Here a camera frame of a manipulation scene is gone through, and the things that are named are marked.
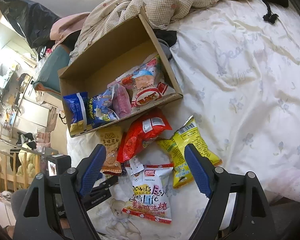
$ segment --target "pink snack bag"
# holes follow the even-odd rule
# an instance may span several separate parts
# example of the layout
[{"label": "pink snack bag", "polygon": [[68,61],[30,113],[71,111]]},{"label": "pink snack bag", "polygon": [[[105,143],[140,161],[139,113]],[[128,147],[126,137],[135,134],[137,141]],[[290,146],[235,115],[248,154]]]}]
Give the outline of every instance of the pink snack bag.
[{"label": "pink snack bag", "polygon": [[123,118],[131,114],[131,103],[129,99],[129,94],[125,87],[116,83],[113,86],[114,93],[112,99],[112,106],[115,113],[119,118]]}]

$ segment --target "blue gripper pad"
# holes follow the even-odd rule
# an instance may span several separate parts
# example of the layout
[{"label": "blue gripper pad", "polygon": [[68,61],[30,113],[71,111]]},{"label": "blue gripper pad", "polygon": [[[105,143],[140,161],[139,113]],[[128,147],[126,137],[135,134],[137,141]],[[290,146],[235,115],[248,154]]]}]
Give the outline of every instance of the blue gripper pad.
[{"label": "blue gripper pad", "polygon": [[79,190],[79,194],[82,198],[91,192],[94,183],[99,177],[101,167],[106,160],[106,148],[103,145],[98,144],[90,156],[84,159],[89,160],[89,162],[86,164],[87,168],[81,179],[81,189]]},{"label": "blue gripper pad", "polygon": [[210,186],[210,180],[212,178],[209,178],[209,175],[205,171],[204,167],[202,166],[202,163],[198,160],[198,158],[203,158],[198,150],[194,147],[193,144],[188,144],[185,147],[185,160],[188,164],[188,167],[194,177],[194,180],[200,190],[201,193],[205,194],[207,198],[211,198],[212,196],[212,189]]}]

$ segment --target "cartoon bear print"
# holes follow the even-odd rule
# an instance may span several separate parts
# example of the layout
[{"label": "cartoon bear print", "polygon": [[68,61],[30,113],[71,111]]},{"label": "cartoon bear print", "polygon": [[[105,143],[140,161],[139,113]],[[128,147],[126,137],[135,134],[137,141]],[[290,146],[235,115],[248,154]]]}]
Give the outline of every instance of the cartoon bear print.
[{"label": "cartoon bear print", "polygon": [[128,219],[129,214],[122,212],[125,202],[113,198],[110,201],[110,208],[115,218],[112,218],[106,230],[112,236],[122,236],[129,240],[142,240],[140,231]]}]

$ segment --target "snack package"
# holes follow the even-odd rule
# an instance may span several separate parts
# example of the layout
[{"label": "snack package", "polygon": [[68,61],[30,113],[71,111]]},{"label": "snack package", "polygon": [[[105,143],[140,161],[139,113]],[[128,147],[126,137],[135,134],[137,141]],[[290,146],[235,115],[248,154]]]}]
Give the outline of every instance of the snack package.
[{"label": "snack package", "polygon": [[112,106],[119,118],[124,118],[131,114],[129,94],[126,88],[118,83],[113,85]]},{"label": "snack package", "polygon": [[89,117],[92,128],[118,120],[119,117],[110,109],[112,106],[112,89],[108,88],[103,94],[90,98],[88,101]]},{"label": "snack package", "polygon": [[164,82],[162,62],[157,54],[141,66],[136,66],[116,81],[133,92],[131,106],[141,107],[163,95],[175,93],[175,90]]},{"label": "snack package", "polygon": [[188,121],[178,129],[173,135],[182,156],[185,156],[185,147],[192,143],[202,157],[207,157],[213,165],[217,166],[222,163],[222,160],[213,152],[208,150],[206,142],[200,135],[197,124],[195,123],[193,115],[189,117]]},{"label": "snack package", "polygon": [[182,156],[176,142],[171,139],[159,139],[157,144],[171,156],[173,161],[173,188],[181,187],[194,180],[186,160]]},{"label": "snack package", "polygon": [[73,115],[70,124],[70,135],[72,136],[91,130],[91,122],[86,112],[88,106],[88,93],[81,92],[63,96],[63,99]]},{"label": "snack package", "polygon": [[35,140],[37,142],[49,143],[50,142],[50,133],[49,132],[38,132],[37,138]]},{"label": "snack package", "polygon": [[117,160],[121,163],[130,160],[152,143],[164,130],[172,130],[166,117],[159,108],[140,116],[129,127],[122,151],[119,151]]},{"label": "snack package", "polygon": [[170,203],[165,189],[172,169],[172,163],[144,165],[143,171],[132,175],[132,169],[127,165],[126,170],[131,179],[134,194],[126,202],[122,211],[152,221],[170,224]]},{"label": "snack package", "polygon": [[122,137],[121,127],[103,128],[98,130],[97,133],[102,140],[102,144],[106,147],[106,160],[103,163],[101,172],[120,175],[122,172],[121,163],[116,159]]}]

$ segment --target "white bed sheet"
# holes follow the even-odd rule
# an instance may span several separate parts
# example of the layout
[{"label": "white bed sheet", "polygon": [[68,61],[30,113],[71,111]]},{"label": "white bed sheet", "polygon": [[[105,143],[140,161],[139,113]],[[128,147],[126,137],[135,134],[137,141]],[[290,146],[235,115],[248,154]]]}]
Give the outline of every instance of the white bed sheet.
[{"label": "white bed sheet", "polygon": [[[275,25],[263,21],[261,0],[221,0],[171,24],[169,29],[178,31],[171,65],[184,98],[162,108],[173,130],[194,114],[222,167],[237,174],[254,171],[264,189],[285,169],[300,169],[300,17],[293,8],[272,5],[272,10],[279,15]],[[100,142],[97,133],[77,138],[68,133],[67,139],[73,166]],[[140,158],[144,164],[169,162],[155,143]],[[300,195],[288,179],[287,188]],[[127,201],[129,178],[120,177],[111,193]],[[110,199],[88,214],[97,231],[117,239],[188,239],[208,199],[195,182],[173,189],[170,180],[167,195],[171,225],[116,214]],[[267,194],[269,200],[274,196]],[[234,198],[231,194],[221,228],[229,224]]]}]

